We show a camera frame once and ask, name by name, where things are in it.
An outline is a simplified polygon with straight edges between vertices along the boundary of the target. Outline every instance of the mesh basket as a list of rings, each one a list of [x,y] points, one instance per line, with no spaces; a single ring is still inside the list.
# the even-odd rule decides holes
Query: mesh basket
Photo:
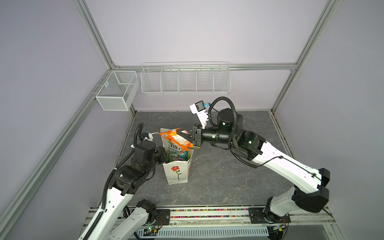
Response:
[[[141,86],[144,94],[230,93],[229,65],[143,68]]]
[[[129,111],[138,88],[135,71],[112,71],[96,99],[106,111]]]

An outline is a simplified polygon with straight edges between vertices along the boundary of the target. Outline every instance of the gray marble surface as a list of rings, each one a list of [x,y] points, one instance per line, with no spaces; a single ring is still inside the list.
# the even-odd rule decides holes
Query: gray marble surface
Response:
[[[261,135],[284,152],[269,112],[239,113],[244,118],[243,129]],[[198,121],[197,116],[190,112],[138,112],[122,156],[131,150],[133,134],[140,122],[144,122],[143,132],[159,132],[161,127],[186,127]],[[155,134],[154,142],[160,145],[161,136]],[[194,151],[191,164],[188,182],[174,185],[168,185],[164,168],[159,165],[155,176],[139,188],[128,205],[135,206],[142,199],[157,206],[264,205],[269,197],[280,195],[293,185],[267,167],[248,167],[229,151],[212,147],[209,143]]]

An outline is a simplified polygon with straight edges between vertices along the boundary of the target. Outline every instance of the snack bag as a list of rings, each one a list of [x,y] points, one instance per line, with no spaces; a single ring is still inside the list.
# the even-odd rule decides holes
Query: snack bag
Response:
[[[160,136],[167,139],[172,144],[177,145],[181,150],[190,151],[199,147],[193,146],[191,142],[176,133],[176,130],[180,128],[172,129],[166,132],[159,133]]]
[[[168,154],[168,162],[188,161],[191,156],[190,151],[184,151],[174,144],[170,145],[169,150],[167,150],[167,154]]]

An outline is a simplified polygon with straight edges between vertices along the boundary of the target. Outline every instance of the cylindrical joint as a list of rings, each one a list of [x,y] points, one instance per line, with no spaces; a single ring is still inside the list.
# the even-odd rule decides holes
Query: cylindrical joint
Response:
[[[233,113],[229,108],[221,110],[217,115],[218,130],[224,133],[230,133],[232,130]]]
[[[216,127],[206,127],[201,130],[201,136],[204,142],[227,143],[229,134],[219,132]]]

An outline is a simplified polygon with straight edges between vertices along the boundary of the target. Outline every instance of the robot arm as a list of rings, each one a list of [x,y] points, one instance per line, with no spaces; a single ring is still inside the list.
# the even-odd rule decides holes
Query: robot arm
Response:
[[[154,171],[156,165],[167,160],[165,149],[150,140],[134,146],[133,152],[130,165],[122,166],[120,163],[112,171],[104,187],[106,194],[103,194],[102,202],[105,204],[100,205],[79,240],[128,239],[140,226],[154,222],[156,205],[144,199],[121,225],[110,232],[123,208],[146,181],[148,173]]]
[[[214,126],[210,127],[195,124],[186,129],[179,129],[177,133],[192,142],[194,146],[201,146],[203,142],[210,142],[211,145],[216,146],[218,143],[227,144],[230,133],[234,131],[234,137],[227,149],[230,149],[237,159],[254,168],[268,167],[294,184],[286,193],[268,199],[263,215],[259,216],[264,222],[276,222],[278,218],[297,209],[320,212],[329,199],[329,191],[325,188],[329,182],[329,171],[324,168],[317,170],[308,167],[279,151],[260,135],[244,130],[242,115],[236,112],[233,103],[226,97],[217,98],[209,108],[208,118],[211,123],[210,110],[218,100],[227,101],[231,108],[223,109],[218,113],[217,124],[212,124]],[[196,109],[205,112],[205,109],[199,107],[207,106],[203,101],[195,105]],[[245,162],[241,158],[253,161],[257,165]]]

